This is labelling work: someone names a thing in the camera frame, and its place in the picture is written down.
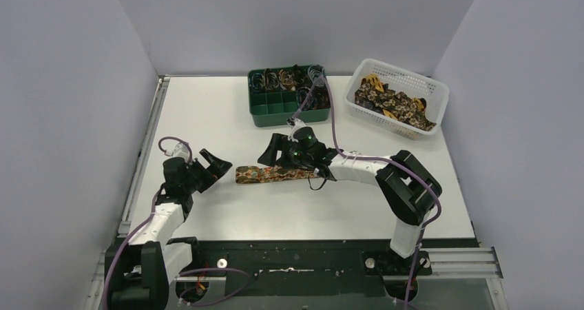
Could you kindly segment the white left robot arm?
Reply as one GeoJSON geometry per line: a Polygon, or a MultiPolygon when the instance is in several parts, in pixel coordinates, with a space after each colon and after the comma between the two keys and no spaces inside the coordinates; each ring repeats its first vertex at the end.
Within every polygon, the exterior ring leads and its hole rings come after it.
{"type": "Polygon", "coordinates": [[[195,192],[203,193],[231,168],[206,149],[203,166],[190,149],[175,149],[163,162],[164,181],[151,201],[148,217],[105,256],[104,309],[165,309],[169,285],[183,271],[201,271],[204,257],[192,242],[177,242],[173,233],[191,213],[195,192]]]}

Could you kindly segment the orange green patterned tie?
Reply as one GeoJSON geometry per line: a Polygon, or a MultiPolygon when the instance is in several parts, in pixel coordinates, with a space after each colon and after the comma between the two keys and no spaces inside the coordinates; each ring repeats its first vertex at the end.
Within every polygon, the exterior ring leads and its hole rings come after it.
{"type": "Polygon", "coordinates": [[[318,176],[304,169],[288,169],[283,167],[258,167],[252,165],[239,166],[235,170],[235,180],[239,185],[274,183],[289,180],[318,178],[318,176]]]}

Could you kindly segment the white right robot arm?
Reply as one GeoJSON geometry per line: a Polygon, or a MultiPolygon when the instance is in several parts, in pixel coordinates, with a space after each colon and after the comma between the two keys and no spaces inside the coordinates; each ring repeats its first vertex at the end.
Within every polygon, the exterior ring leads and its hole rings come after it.
{"type": "Polygon", "coordinates": [[[331,181],[349,180],[380,188],[397,221],[390,249],[407,258],[413,255],[430,212],[440,210],[441,185],[406,150],[393,156],[375,157],[327,147],[311,127],[300,127],[289,135],[272,135],[258,162],[267,166],[305,169],[331,181]]]}

